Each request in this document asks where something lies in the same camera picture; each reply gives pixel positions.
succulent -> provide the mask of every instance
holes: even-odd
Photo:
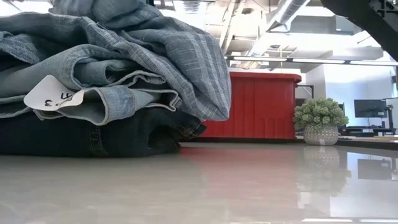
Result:
[[[348,117],[333,99],[319,98],[309,100],[295,108],[294,128],[303,129],[306,126],[322,128],[323,126],[343,126],[348,124]]]

duct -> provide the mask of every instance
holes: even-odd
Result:
[[[174,8],[179,19],[195,26],[205,29],[206,8],[209,1],[177,1],[173,0]]]
[[[280,26],[287,26],[297,16],[299,9],[305,7],[310,0],[281,0],[278,8],[270,12],[267,16],[266,31],[270,31]],[[267,50],[267,33],[262,34],[259,40],[253,44],[248,56],[261,56]]]

white pot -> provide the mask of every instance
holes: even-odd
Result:
[[[307,126],[304,129],[304,141],[315,146],[332,146],[338,140],[337,126],[324,126],[316,128]]]

glossy surface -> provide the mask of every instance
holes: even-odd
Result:
[[[0,223],[398,223],[398,152],[185,146],[144,159],[0,157]]]

white wall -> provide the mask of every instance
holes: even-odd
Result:
[[[298,85],[309,85],[307,83],[307,75],[303,73],[298,73],[301,76],[301,82]],[[296,98],[299,99],[311,99],[311,88],[310,87],[297,87],[296,88]]]
[[[305,81],[307,85],[315,87],[314,98],[326,97],[325,65],[320,65],[307,72]]]
[[[391,97],[391,69],[392,67],[325,65],[326,97],[345,104],[349,126],[368,125],[366,118],[355,118],[354,100]],[[370,118],[369,123],[381,125],[381,119]]]

